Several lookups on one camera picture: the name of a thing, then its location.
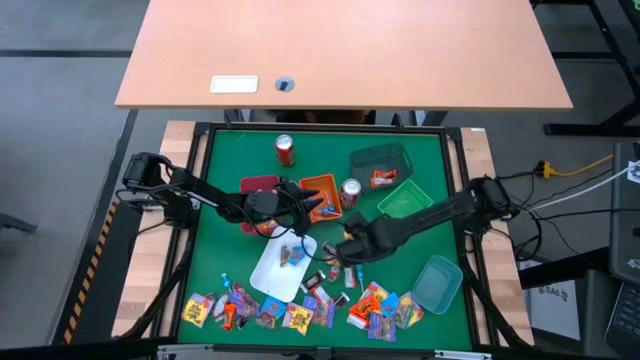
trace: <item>orange tray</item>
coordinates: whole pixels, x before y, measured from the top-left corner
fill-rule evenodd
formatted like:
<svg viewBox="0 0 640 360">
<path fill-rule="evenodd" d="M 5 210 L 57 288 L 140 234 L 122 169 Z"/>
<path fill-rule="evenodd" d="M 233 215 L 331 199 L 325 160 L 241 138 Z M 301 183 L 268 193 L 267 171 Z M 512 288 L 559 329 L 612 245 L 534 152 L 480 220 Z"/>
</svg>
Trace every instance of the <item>orange tray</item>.
<svg viewBox="0 0 640 360">
<path fill-rule="evenodd" d="M 338 191 L 336 190 L 336 180 L 333 178 L 333 175 L 327 174 L 300 179 L 300 188 L 320 191 L 317 195 L 314 195 L 312 197 L 312 199 L 314 200 L 322 199 L 322 203 L 316 206 L 316 208 L 313 209 L 309 214 L 311 223 L 317 223 L 320 221 L 331 221 L 340 219 L 342 217 L 342 206 L 340 206 L 340 198 L 338 197 Z M 329 201 L 327 201 L 327 197 L 329 197 L 331 205 L 333 205 L 333 207 L 335 208 L 335 212 L 340 215 L 324 216 L 320 214 L 321 209 L 326 209 L 327 207 L 329 207 Z"/>
</svg>

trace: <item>white tray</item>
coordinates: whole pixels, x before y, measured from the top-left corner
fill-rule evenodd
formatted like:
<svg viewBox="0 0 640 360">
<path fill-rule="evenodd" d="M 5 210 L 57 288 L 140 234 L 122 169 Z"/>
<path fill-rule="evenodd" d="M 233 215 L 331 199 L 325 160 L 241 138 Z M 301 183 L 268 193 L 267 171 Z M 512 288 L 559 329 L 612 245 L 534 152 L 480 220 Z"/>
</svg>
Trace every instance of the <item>white tray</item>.
<svg viewBox="0 0 640 360">
<path fill-rule="evenodd" d="M 281 234 L 284 230 L 283 227 L 277 227 L 272 236 Z M 307 272 L 309 263 L 311 263 L 311 259 L 305 256 L 297 265 L 287 263 L 285 266 L 280 267 L 280 249 L 282 245 L 287 245 L 287 248 L 291 251 L 294 246 L 301 245 L 300 240 L 301 238 L 296 236 L 293 230 L 289 230 L 287 234 L 277 239 L 269 240 L 249 279 L 251 286 L 282 302 L 293 301 L 304 274 Z M 315 239 L 309 236 L 305 236 L 304 245 L 311 255 L 316 252 L 318 247 Z"/>
</svg>

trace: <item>white label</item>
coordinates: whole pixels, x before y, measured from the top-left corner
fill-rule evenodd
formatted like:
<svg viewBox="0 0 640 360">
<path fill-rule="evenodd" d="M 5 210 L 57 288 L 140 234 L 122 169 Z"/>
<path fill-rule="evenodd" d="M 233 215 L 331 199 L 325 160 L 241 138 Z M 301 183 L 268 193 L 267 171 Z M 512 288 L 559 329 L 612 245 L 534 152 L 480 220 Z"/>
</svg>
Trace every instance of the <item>white label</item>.
<svg viewBox="0 0 640 360">
<path fill-rule="evenodd" d="M 627 171 L 627 180 L 640 184 L 640 165 L 634 165 L 634 161 L 629 161 L 629 171 Z"/>
<path fill-rule="evenodd" d="M 258 77 L 255 75 L 214 76 L 209 91 L 213 94 L 253 94 L 258 91 Z"/>
</svg>

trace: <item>yellow snack package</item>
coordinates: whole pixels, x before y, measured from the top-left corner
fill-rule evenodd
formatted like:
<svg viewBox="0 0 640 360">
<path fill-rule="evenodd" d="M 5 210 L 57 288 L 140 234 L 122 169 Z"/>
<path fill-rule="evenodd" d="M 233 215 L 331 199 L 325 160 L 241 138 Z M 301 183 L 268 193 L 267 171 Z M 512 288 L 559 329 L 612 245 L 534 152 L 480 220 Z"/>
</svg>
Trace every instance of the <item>yellow snack package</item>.
<svg viewBox="0 0 640 360">
<path fill-rule="evenodd" d="M 200 294 L 193 293 L 187 301 L 187 305 L 184 307 L 182 318 L 201 328 L 214 303 L 215 297 L 213 295 L 204 297 Z"/>
</svg>

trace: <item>wooden desk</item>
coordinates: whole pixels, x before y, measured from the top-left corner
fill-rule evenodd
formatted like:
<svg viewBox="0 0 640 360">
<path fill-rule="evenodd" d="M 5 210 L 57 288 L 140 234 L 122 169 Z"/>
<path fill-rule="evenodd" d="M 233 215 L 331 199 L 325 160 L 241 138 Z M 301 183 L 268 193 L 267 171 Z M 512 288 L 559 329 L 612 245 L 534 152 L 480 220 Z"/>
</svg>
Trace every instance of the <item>wooden desk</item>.
<svg viewBox="0 0 640 360">
<path fill-rule="evenodd" d="M 216 75 L 258 91 L 212 94 Z M 572 108 L 528 0 L 153 0 L 116 105 Z"/>
<path fill-rule="evenodd" d="M 160 152 L 169 157 L 177 166 L 186 165 L 193 129 L 193 122 L 172 121 L 167 125 Z M 462 136 L 469 176 L 495 175 L 489 151 L 489 143 L 484 130 L 462 129 Z M 453 141 L 450 141 L 449 145 L 450 148 L 455 146 Z M 200 174 L 205 147 L 206 136 L 203 136 L 200 140 L 199 150 L 196 156 L 194 174 Z M 458 159 L 455 155 L 455 149 L 451 148 L 451 150 L 453 168 L 458 169 L 458 166 L 456 166 Z M 459 172 L 454 171 L 454 178 L 456 188 L 461 189 L 462 182 Z M 142 218 L 140 226 L 143 228 L 158 223 L 161 220 L 161 212 L 146 213 Z M 508 231 L 506 225 L 503 223 L 495 222 L 493 226 Z M 170 228 L 161 227 L 143 233 L 138 237 L 112 331 L 114 336 L 120 335 L 128 330 L 157 293 L 161 281 L 162 269 L 167 256 L 170 234 Z M 179 249 L 184 245 L 186 235 L 186 231 L 183 231 L 180 237 L 181 243 Z M 485 263 L 487 264 L 487 277 L 494 302 L 518 334 L 524 340 L 533 344 L 533 336 L 522 297 L 522 290 L 520 289 L 518 270 L 515 265 L 513 249 L 509 239 L 501 234 L 489 232 L 485 236 L 482 247 Z M 179 259 L 180 256 L 181 252 L 179 251 L 177 259 Z M 168 325 L 173 311 L 173 304 L 174 298 L 172 296 L 165 307 L 160 331 L 162 335 L 168 334 Z M 476 309 L 480 340 L 482 343 L 488 344 L 489 336 L 482 305 L 475 299 L 474 306 Z"/>
</svg>

